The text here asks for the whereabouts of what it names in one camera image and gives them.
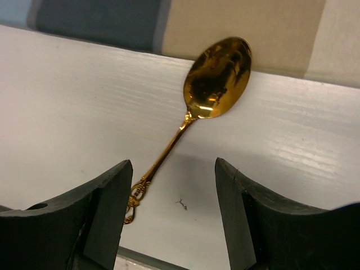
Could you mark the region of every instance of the gray fabric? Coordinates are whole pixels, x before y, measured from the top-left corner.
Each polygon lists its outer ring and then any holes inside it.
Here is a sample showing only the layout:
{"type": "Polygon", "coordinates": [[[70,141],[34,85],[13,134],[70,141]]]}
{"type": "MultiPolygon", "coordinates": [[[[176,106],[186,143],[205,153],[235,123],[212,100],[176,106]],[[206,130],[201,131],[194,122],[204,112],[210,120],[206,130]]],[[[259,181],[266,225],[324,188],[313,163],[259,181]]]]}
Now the gray fabric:
{"type": "Polygon", "coordinates": [[[168,23],[169,11],[172,0],[161,0],[159,15],[157,17],[156,28],[154,32],[154,40],[152,43],[152,51],[160,55],[163,50],[163,40],[165,30],[168,23]]]}
{"type": "Polygon", "coordinates": [[[36,19],[42,2],[43,0],[32,0],[27,18],[28,27],[31,29],[36,29],[36,19]]]}
{"type": "Polygon", "coordinates": [[[35,29],[139,51],[152,51],[161,0],[46,0],[35,29]]]}

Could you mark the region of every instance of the ornate spoon handle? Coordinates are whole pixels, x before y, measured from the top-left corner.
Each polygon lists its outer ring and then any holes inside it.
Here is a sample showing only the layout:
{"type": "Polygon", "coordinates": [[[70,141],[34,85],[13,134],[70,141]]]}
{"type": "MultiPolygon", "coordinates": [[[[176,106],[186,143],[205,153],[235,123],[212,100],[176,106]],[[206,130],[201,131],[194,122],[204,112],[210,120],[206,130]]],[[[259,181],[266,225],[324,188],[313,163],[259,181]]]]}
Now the ornate spoon handle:
{"type": "Polygon", "coordinates": [[[169,153],[171,152],[174,145],[180,139],[181,135],[184,134],[185,130],[196,120],[196,118],[192,118],[189,113],[185,115],[185,120],[176,133],[175,137],[170,141],[169,145],[165,148],[163,153],[157,159],[157,161],[153,164],[153,166],[148,170],[141,180],[137,182],[132,188],[130,193],[130,198],[128,201],[128,206],[126,209],[127,215],[125,216],[124,224],[130,224],[133,222],[136,214],[136,207],[140,205],[140,201],[145,197],[146,191],[151,184],[151,181],[158,171],[164,160],[167,158],[169,153]]]}

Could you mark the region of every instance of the gold spoon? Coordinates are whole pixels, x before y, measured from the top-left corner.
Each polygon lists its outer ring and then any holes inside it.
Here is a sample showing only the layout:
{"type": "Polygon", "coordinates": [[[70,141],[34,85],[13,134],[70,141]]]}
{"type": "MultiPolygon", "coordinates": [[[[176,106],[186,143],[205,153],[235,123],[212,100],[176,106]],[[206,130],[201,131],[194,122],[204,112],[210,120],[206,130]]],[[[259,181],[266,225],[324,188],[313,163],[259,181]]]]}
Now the gold spoon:
{"type": "Polygon", "coordinates": [[[155,173],[185,130],[197,119],[226,113],[239,99],[248,83],[251,49],[241,38],[230,37],[206,49],[195,61],[184,83],[187,107],[185,120],[155,164],[131,188],[124,224],[130,224],[136,207],[144,198],[155,173]]]}

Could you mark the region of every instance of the white painted surface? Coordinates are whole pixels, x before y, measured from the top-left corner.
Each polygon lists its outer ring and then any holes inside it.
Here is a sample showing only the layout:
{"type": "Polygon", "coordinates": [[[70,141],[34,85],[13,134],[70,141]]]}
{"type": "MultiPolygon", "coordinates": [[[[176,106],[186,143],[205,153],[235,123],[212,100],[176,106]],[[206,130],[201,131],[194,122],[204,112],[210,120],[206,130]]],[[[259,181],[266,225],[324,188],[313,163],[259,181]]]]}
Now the white painted surface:
{"type": "MultiPolygon", "coordinates": [[[[27,208],[124,159],[136,182],[182,122],[191,61],[4,26],[0,37],[0,204],[27,208]]],[[[359,138],[360,90],[253,73],[230,112],[189,129],[120,244],[189,269],[229,269],[215,158],[334,208],[360,199],[359,138]]]]}

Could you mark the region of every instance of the small debris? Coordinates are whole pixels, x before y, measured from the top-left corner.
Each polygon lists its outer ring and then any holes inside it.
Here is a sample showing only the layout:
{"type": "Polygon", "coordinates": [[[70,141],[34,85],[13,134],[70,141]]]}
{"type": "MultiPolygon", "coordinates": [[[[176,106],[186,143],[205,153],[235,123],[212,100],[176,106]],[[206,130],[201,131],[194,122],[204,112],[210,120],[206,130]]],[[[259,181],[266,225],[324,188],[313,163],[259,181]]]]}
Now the small debris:
{"type": "Polygon", "coordinates": [[[180,198],[180,200],[179,200],[179,201],[176,201],[175,203],[176,203],[176,204],[181,204],[181,205],[182,205],[182,208],[184,208],[184,210],[187,210],[187,205],[182,202],[182,198],[180,198]]]}

